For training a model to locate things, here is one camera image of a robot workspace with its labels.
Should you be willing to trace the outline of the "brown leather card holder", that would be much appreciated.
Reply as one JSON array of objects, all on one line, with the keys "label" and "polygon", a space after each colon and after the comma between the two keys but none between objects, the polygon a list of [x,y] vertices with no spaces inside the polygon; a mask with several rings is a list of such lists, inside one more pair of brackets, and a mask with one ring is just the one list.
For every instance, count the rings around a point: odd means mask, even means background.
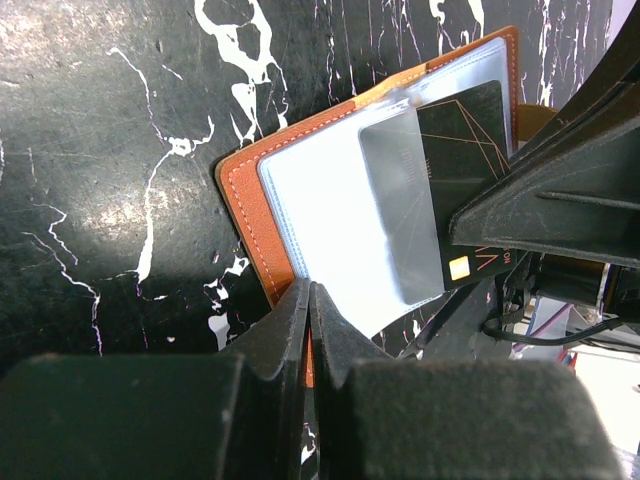
[{"label": "brown leather card holder", "polygon": [[354,98],[222,160],[215,178],[271,304],[297,278],[326,287],[340,314],[372,337],[415,310],[393,273],[360,131],[496,80],[507,144],[539,130],[550,109],[518,101],[518,30],[499,29],[395,73]]}]

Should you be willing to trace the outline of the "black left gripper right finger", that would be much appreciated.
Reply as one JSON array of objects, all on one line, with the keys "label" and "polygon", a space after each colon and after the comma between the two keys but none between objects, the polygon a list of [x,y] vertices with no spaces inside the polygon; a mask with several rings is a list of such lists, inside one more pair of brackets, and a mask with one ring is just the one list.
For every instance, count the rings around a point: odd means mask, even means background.
[{"label": "black left gripper right finger", "polygon": [[309,297],[323,479],[619,479],[591,398],[551,362],[396,360]]}]

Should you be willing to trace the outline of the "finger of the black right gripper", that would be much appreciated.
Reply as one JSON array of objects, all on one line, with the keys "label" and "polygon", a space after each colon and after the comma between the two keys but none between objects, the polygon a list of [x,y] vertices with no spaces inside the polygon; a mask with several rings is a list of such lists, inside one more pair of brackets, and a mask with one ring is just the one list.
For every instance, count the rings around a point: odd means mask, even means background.
[{"label": "finger of the black right gripper", "polygon": [[451,219],[457,245],[639,265],[639,121],[521,161]]},{"label": "finger of the black right gripper", "polygon": [[567,1],[543,9],[539,99],[517,106],[515,160],[568,137],[611,103],[639,69],[637,1]]}]

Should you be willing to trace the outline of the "black credit card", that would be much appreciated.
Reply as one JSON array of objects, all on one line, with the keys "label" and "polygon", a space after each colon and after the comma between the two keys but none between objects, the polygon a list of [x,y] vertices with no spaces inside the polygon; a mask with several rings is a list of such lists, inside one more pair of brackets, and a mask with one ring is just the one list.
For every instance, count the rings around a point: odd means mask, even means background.
[{"label": "black credit card", "polygon": [[364,127],[359,142],[408,304],[511,269],[511,251],[455,245],[449,222],[508,171],[502,85],[489,80]]}]

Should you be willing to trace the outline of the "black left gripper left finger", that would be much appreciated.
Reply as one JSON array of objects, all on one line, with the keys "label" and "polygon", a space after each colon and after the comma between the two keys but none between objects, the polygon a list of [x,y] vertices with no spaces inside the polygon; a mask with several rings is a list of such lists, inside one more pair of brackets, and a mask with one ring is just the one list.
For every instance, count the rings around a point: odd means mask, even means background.
[{"label": "black left gripper left finger", "polygon": [[216,354],[47,354],[1,382],[5,479],[295,479],[310,284]]}]

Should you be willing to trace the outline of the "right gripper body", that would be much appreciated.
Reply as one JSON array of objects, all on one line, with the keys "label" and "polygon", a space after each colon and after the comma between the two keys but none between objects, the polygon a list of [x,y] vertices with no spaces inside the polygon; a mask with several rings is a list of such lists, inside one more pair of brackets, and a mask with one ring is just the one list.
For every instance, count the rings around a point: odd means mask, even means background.
[{"label": "right gripper body", "polygon": [[[525,317],[532,299],[562,304],[553,318],[575,311],[584,329],[544,339],[540,329],[517,334],[509,329]],[[607,331],[626,327],[639,333],[639,270],[610,263],[551,254],[526,254],[502,282],[501,315],[486,320],[481,331],[500,341],[521,345],[616,345],[600,339]]]}]

